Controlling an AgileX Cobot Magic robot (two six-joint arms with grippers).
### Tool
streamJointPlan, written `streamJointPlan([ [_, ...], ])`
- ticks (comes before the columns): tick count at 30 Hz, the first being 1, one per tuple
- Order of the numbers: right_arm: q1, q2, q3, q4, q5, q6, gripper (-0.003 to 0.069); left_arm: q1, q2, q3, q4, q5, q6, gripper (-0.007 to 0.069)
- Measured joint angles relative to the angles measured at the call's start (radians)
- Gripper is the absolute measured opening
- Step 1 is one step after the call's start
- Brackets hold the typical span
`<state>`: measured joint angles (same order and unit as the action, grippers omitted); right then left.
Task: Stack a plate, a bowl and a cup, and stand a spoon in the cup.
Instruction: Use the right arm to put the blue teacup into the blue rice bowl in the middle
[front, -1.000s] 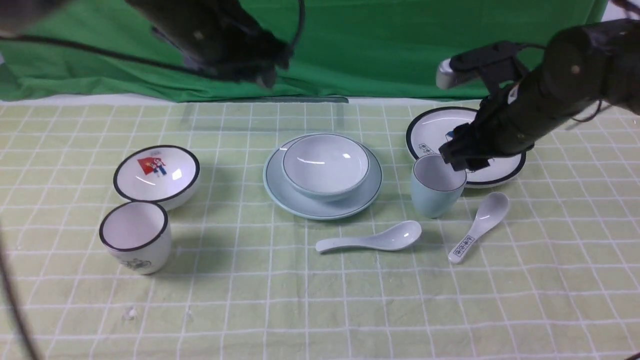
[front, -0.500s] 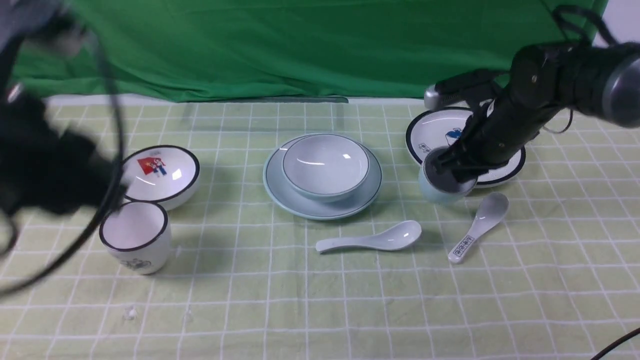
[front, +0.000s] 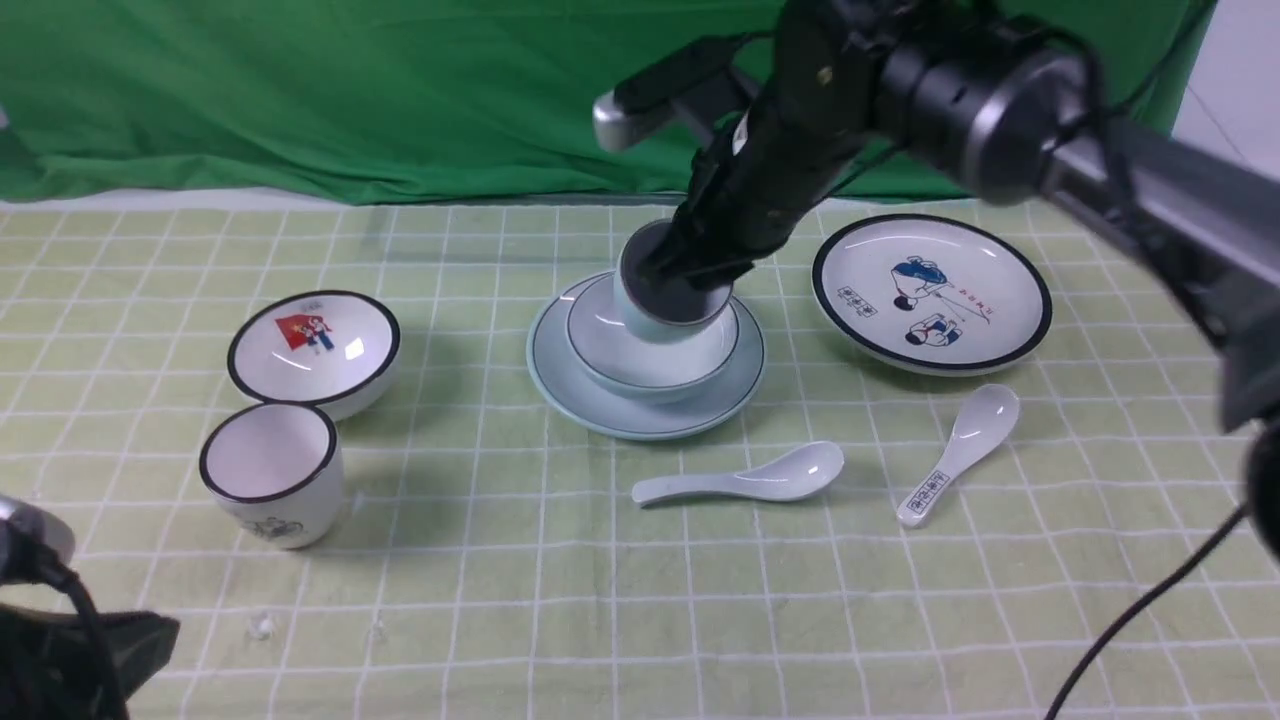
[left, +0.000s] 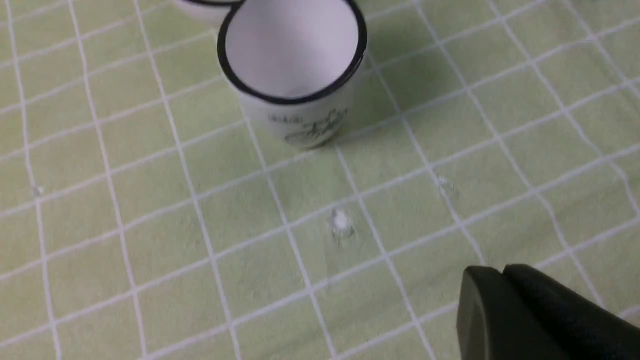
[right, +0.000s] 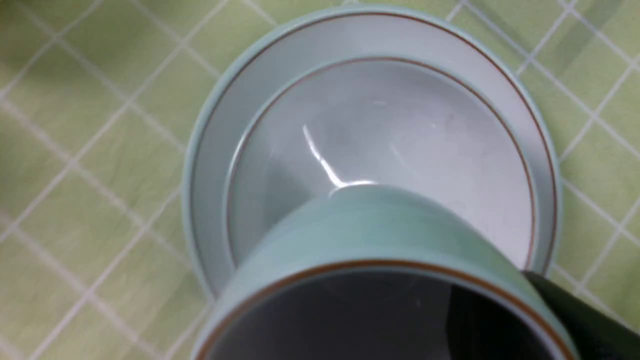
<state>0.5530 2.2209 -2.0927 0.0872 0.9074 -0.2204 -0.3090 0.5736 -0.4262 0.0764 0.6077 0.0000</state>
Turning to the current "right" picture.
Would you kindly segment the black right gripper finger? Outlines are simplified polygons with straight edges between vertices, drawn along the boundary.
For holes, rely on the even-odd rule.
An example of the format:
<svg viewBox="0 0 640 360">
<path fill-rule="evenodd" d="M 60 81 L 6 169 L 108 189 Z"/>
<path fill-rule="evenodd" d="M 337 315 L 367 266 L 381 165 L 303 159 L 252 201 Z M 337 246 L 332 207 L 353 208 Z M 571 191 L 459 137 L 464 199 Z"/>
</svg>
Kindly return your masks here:
<svg viewBox="0 0 640 360">
<path fill-rule="evenodd" d="M 526 279 L 562 321 L 583 360 L 638 360 L 640 337 L 614 319 L 532 271 Z"/>
</svg>

